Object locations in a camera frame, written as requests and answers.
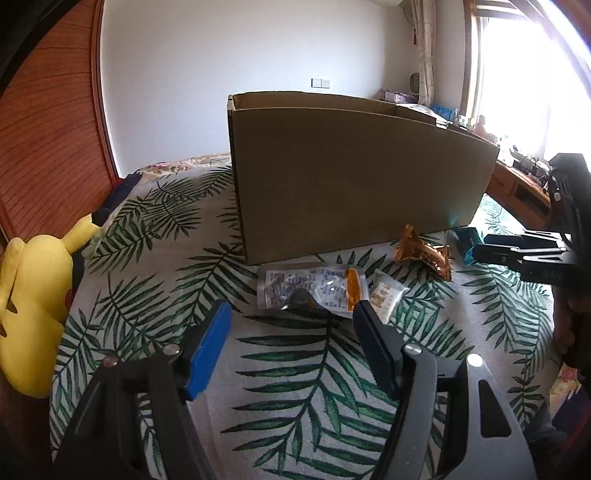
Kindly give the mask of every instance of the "stuffed animal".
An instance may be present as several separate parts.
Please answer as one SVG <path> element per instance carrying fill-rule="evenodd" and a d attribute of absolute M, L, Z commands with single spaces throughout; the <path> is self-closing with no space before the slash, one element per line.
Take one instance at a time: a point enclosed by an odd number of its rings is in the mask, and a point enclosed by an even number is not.
<path fill-rule="evenodd" d="M 99 230 L 85 216 L 59 239 L 8 242 L 0 268 L 0 367 L 22 394 L 45 398 L 68 315 L 72 253 Z"/>

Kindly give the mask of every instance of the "bedsheet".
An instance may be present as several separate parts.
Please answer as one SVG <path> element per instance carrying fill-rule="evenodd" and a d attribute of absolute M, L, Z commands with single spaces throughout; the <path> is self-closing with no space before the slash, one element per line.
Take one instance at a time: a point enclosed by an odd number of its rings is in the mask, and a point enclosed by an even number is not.
<path fill-rule="evenodd" d="M 523 231 L 487 195 L 472 225 L 483 234 Z M 239 228 L 228 155 L 134 188 L 85 252 L 53 381 L 54 451 L 105 355 L 150 355 L 224 298 L 234 308 L 232 328 L 207 391 L 190 404 L 217 477 L 370 477 L 395 403 L 375 385 L 351 320 L 335 326 L 257 309 L 257 267 L 243 262 Z M 442 243 L 444 235 L 426 238 Z M 379 268 L 406 284 L 391 323 L 437 355 L 482 355 L 525 425 L 558 371 L 548 287 L 522 283 L 505 267 L 458 260 L 445 282 L 419 262 L 393 262 L 393 249 L 387 242 L 297 261 L 355 264 L 368 277 Z M 151 473 L 164 477 L 150 401 L 139 401 Z M 440 395 L 426 478 L 437 464 L 445 408 Z"/>

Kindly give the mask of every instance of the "wall socket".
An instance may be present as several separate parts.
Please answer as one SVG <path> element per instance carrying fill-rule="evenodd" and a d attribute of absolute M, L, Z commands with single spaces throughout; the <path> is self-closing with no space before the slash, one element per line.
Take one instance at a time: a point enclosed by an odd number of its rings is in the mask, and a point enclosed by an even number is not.
<path fill-rule="evenodd" d="M 312 88 L 330 88 L 330 80 L 312 79 Z"/>

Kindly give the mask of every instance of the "white wall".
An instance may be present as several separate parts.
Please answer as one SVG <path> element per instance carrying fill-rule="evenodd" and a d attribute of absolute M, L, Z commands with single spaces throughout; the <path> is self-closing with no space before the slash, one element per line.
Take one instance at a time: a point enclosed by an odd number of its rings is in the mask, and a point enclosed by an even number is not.
<path fill-rule="evenodd" d="M 228 151 L 232 93 L 406 92 L 412 42 L 399 7 L 367 0 L 106 0 L 103 100 L 120 174 Z"/>
<path fill-rule="evenodd" d="M 462 0 L 437 0 L 434 70 L 439 105 L 460 108 L 464 84 L 466 37 Z"/>

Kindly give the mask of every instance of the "wooden desk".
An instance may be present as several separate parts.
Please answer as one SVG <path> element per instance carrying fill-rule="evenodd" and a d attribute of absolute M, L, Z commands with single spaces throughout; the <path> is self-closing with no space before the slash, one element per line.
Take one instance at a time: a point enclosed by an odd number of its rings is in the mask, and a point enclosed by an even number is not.
<path fill-rule="evenodd" d="M 496 163 L 486 192 L 529 230 L 543 230 L 550 221 L 550 198 L 542 187 L 502 162 Z"/>

